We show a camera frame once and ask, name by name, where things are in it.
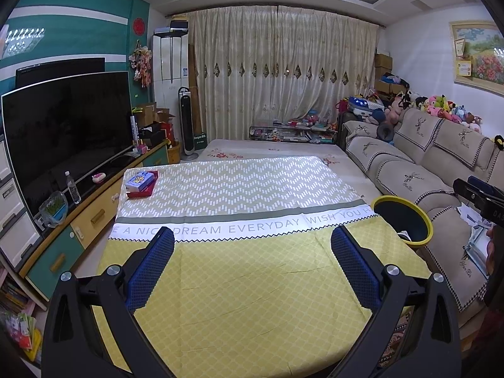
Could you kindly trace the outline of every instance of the sofa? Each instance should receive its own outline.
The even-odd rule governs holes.
[[[415,108],[402,111],[393,145],[376,138],[376,125],[343,126],[346,153],[375,186],[414,202],[432,220],[433,237],[417,253],[444,275],[464,325],[484,308],[486,278],[465,257],[471,227],[455,209],[461,201],[453,181],[472,175],[504,189],[504,152],[478,132]]]

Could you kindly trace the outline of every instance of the pink toy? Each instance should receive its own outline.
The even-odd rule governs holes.
[[[434,95],[433,97],[430,97],[430,98],[429,98],[429,101],[428,101],[428,106],[434,106],[434,105],[436,104],[436,99],[437,99],[437,98],[438,98],[438,97],[437,97],[437,96],[435,96],[435,95]]]
[[[385,109],[385,120],[392,126],[397,125],[397,122],[399,121],[399,116],[401,115],[402,110],[401,106],[399,105],[401,100],[402,95],[396,96],[394,102],[392,102],[392,105],[390,105],[389,108]]]
[[[452,120],[452,115],[451,113],[447,112],[447,111],[444,111],[443,109],[440,109],[439,112],[438,112],[438,117],[439,118],[445,118],[449,121]]]
[[[437,116],[438,112],[439,112],[439,108],[436,108],[434,105],[429,105],[425,109],[425,112],[427,112],[428,114],[431,114],[432,116]]]
[[[470,123],[469,128],[471,128],[472,130],[475,130],[479,134],[481,133],[481,127],[477,123]]]

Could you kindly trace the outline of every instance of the television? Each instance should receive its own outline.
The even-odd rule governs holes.
[[[75,58],[30,65],[16,70],[16,89],[51,79],[105,72],[105,58]]]
[[[32,215],[53,191],[132,147],[128,72],[53,79],[2,95],[14,175]]]

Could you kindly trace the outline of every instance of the yellow bucket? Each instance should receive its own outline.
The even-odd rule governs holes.
[[[425,246],[434,233],[432,222],[421,208],[407,199],[397,196],[380,196],[371,208],[399,233],[407,231],[412,241],[401,237],[408,246],[417,249]]]

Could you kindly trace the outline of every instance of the person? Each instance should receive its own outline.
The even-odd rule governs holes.
[[[501,349],[504,347],[504,228],[493,225],[486,235],[486,269],[489,276],[484,296],[488,311],[471,352],[462,361],[462,377],[494,376],[502,368]]]

